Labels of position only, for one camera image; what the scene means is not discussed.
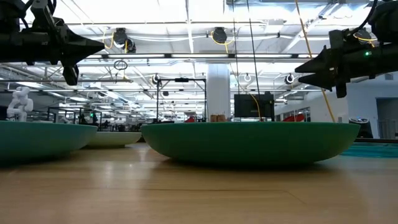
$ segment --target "black monitor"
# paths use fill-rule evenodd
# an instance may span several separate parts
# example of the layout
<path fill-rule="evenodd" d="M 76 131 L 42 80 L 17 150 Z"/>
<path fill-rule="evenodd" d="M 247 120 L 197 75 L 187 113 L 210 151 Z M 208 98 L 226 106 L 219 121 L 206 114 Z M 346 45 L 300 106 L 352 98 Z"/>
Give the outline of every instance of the black monitor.
<path fill-rule="evenodd" d="M 271 118 L 275 121 L 275 100 L 274 95 L 268 93 L 263 95 L 253 95 L 260 107 L 262 118 Z M 235 118 L 258 118 L 258 108 L 251 95 L 234 95 Z"/>

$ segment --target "white bowl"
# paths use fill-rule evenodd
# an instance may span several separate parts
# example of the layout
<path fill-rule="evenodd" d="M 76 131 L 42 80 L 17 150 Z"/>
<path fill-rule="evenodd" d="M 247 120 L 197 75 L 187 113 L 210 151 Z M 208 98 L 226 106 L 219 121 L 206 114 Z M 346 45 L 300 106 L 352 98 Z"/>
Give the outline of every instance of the white bowl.
<path fill-rule="evenodd" d="M 141 133 L 131 132 L 97 132 L 88 143 L 88 147 L 111 147 L 134 144 L 141 138 Z"/>

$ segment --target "ceiling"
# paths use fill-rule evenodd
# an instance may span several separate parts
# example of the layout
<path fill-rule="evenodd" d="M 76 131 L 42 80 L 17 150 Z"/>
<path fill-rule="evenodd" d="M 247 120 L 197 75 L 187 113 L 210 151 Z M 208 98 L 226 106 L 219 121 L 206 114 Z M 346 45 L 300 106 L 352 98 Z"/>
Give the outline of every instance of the ceiling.
<path fill-rule="evenodd" d="M 235 0 L 234 7 L 232 0 L 58 0 L 54 16 L 61 17 L 76 34 L 103 41 L 110 46 L 115 28 L 125 27 L 127 35 L 136 44 L 137 54 L 150 54 L 150 59 L 124 58 L 123 50 L 112 46 L 98 54 L 119 56 L 106 60 L 102 57 L 89 57 L 79 63 L 81 77 L 78 86 L 58 82 L 63 79 L 62 66 L 46 63 L 37 63 L 32 67 L 24 63 L 3 64 L 0 77 L 3 80 L 45 80 L 31 87 L 60 90 L 48 92 L 48 95 L 51 94 L 51 97 L 63 103 L 127 103 L 125 106 L 111 105 L 111 111 L 105 112 L 134 110 L 140 116 L 147 117 L 153 117 L 151 110 L 156 107 L 156 92 L 152 91 L 155 90 L 152 82 L 155 74 L 161 78 L 206 78 L 209 63 L 230 64 L 231 75 L 238 76 L 241 86 L 249 90 L 256 88 L 256 74 L 262 90 L 300 90 L 303 85 L 299 83 L 284 83 L 286 75 L 293 73 L 295 67 L 308 60 L 308 50 L 294 1 L 249 0 L 249 3 L 248 11 L 246 2 L 242 0 Z M 330 30 L 360 25 L 369 10 L 369 1 L 300 1 L 300 13 L 311 51 L 317 54 L 324 45 L 328 46 Z M 29 24 L 33 22 L 34 17 L 30 12 L 26 20 Z M 231 42 L 227 48 L 212 40 L 211 32 L 215 27 L 224 27 L 228 42 Z M 237 64 L 234 58 L 153 57 L 156 54 L 226 54 L 227 51 L 238 55 L 253 55 L 255 52 L 256 55 L 268 56 L 257 58 L 257 70 L 251 58 L 240 58 Z M 278 57 L 279 54 L 302 54 L 303 57 L 286 59 Z M 125 71 L 114 68 L 114 62 L 121 59 L 128 65 Z M 15 86 L 21 85 L 3 84 L 3 89 L 15 89 Z M 164 90 L 170 90 L 169 96 L 160 97 L 163 102 L 162 112 L 202 113 L 204 104 L 199 99 L 204 98 L 204 92 L 201 87 L 195 82 L 170 82 L 164 87 Z M 231 89 L 238 89 L 234 77 L 231 77 Z M 126 91 L 113 91 L 110 94 L 112 96 L 109 96 L 107 93 L 110 91 L 99 94 L 100 90 Z M 275 91 L 274 94 L 276 98 L 286 95 L 283 91 Z"/>

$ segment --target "wooden table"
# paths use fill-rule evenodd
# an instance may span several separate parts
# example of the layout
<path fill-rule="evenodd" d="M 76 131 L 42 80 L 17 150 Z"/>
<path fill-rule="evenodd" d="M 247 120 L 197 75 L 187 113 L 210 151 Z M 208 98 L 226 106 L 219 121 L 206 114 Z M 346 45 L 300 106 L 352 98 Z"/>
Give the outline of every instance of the wooden table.
<path fill-rule="evenodd" d="M 398 159 L 176 164 L 144 144 L 0 170 L 0 223 L 398 223 Z"/>

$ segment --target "teal mat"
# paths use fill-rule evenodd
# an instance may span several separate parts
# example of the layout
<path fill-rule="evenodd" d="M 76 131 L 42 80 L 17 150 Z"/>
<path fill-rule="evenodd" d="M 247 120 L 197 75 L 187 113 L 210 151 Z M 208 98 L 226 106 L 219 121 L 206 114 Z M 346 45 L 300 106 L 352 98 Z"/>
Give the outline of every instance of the teal mat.
<path fill-rule="evenodd" d="M 251 166 L 329 159 L 349 148 L 358 131 L 358 125 L 338 123 L 183 123 L 142 127 L 147 143 L 167 157 Z"/>
<path fill-rule="evenodd" d="M 0 166 L 78 150 L 96 131 L 87 125 L 0 121 Z"/>
<path fill-rule="evenodd" d="M 355 142 L 343 156 L 398 158 L 398 144 Z"/>

